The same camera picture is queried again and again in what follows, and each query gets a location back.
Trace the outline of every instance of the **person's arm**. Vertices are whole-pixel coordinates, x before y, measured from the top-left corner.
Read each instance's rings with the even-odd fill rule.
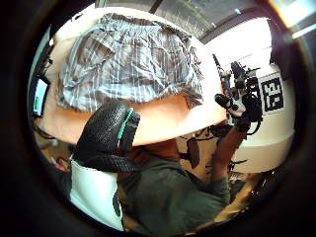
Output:
[[[236,126],[232,126],[218,144],[211,160],[212,172],[210,179],[212,181],[219,180],[227,175],[227,166],[246,135],[247,131],[239,131]]]

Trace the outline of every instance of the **window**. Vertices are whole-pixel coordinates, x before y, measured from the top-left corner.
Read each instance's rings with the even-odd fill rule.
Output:
[[[257,18],[240,24],[206,45],[209,54],[215,54],[224,69],[232,61],[239,61],[251,69],[270,64],[272,37],[266,18]]]
[[[221,22],[254,6],[253,0],[164,0],[155,14],[200,39]]]
[[[104,4],[99,7],[126,7],[149,12],[155,0],[103,0],[98,2]]]

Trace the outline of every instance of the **table surface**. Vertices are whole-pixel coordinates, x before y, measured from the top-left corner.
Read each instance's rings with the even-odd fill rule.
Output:
[[[40,129],[59,140],[75,144],[85,123],[92,115],[91,113],[65,110],[57,105],[55,94],[61,64],[78,35],[109,11],[168,23],[162,18],[138,10],[131,12],[130,9],[124,8],[95,9],[94,12],[87,13],[76,21],[66,23],[56,33],[53,38],[54,48],[50,55],[53,64],[46,71],[46,77],[51,85],[45,101],[43,118],[38,118],[36,123]],[[133,141],[134,146],[178,137],[226,119],[225,110],[214,102],[214,95],[221,91],[215,63],[211,55],[205,54],[203,44],[197,39],[193,39],[193,41],[197,48],[197,55],[201,59],[200,70],[204,77],[204,80],[201,81],[203,104],[189,110],[185,98],[179,95],[133,105],[141,115]]]

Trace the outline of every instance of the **plaid shirt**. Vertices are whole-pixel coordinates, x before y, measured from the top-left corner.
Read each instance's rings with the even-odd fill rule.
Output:
[[[108,100],[145,103],[182,94],[202,103],[191,36],[166,24],[106,14],[72,46],[59,72],[57,102],[94,112]]]

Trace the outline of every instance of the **green shirt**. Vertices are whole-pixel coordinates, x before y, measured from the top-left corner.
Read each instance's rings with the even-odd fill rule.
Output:
[[[151,236],[192,231],[213,220],[230,198],[227,176],[202,191],[179,162],[163,159],[152,159],[120,183],[128,211],[142,225],[135,231]]]

